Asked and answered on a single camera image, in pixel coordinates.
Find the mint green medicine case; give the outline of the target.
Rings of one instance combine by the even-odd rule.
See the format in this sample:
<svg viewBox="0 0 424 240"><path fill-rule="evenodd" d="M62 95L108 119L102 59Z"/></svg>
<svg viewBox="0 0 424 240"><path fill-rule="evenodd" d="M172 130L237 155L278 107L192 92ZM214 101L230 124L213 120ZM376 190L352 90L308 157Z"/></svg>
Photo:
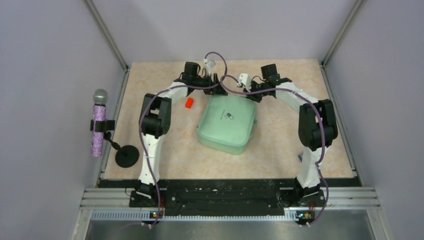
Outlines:
<svg viewBox="0 0 424 240"><path fill-rule="evenodd" d="M257 105L236 95L214 95L197 126L199 142L232 155L242 154L253 135Z"/></svg>

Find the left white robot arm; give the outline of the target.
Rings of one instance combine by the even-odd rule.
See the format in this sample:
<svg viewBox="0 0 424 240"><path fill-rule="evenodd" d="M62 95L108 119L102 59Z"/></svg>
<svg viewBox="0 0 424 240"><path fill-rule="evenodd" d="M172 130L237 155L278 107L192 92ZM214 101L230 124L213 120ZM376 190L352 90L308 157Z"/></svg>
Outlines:
<svg viewBox="0 0 424 240"><path fill-rule="evenodd" d="M139 137L143 147L142 170L135 190L141 200L149 207L160 202L158 181L161 147L171 127L172 105L189 96L194 90L202 90L205 95L222 95L228 93L219 83L218 74L212 73L216 65L213 60L204 59L204 75L196 62L186 62L184 71L170 86L158 93L144 96L140 117Z"/></svg>

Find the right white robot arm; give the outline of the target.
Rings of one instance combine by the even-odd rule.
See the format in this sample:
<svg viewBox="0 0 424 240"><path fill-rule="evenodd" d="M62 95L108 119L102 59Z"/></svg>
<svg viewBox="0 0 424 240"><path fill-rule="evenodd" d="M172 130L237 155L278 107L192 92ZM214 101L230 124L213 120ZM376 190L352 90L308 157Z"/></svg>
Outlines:
<svg viewBox="0 0 424 240"><path fill-rule="evenodd" d="M291 79L281 77L275 64L260 69L261 83L247 73L241 73L237 76L237 85L248 99L259 103L263 97L272 96L298 113L298 137L304 149L301 169L295 178L299 189L293 192L293 200L299 206L307 206L314 198L312 190L320 187L319 165L323 155L338 137L334 104L330 99L318 99L307 94Z"/></svg>

